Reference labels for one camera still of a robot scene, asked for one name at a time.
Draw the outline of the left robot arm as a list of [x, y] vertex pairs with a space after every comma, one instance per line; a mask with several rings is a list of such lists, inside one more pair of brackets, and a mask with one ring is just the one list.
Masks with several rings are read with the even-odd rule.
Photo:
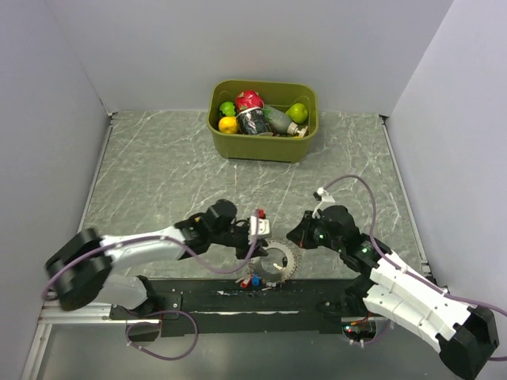
[[240, 271], [254, 257], [264, 257], [271, 225], [262, 209], [237, 220], [237, 208], [221, 199], [205, 212], [154, 232], [128, 236], [80, 230], [45, 264], [52, 293], [64, 311], [92, 302], [122, 306], [140, 318], [151, 316], [157, 299], [148, 279], [120, 271], [138, 265], [192, 259], [215, 274]]

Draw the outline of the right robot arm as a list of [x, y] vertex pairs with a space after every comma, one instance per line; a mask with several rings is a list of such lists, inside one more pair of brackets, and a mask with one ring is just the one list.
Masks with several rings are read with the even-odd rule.
[[305, 211], [287, 234], [303, 249], [326, 247], [358, 276], [346, 290], [355, 315], [381, 315], [418, 336], [461, 379], [475, 379], [499, 346], [491, 308], [456, 301], [414, 272], [390, 247], [360, 232], [343, 206]]

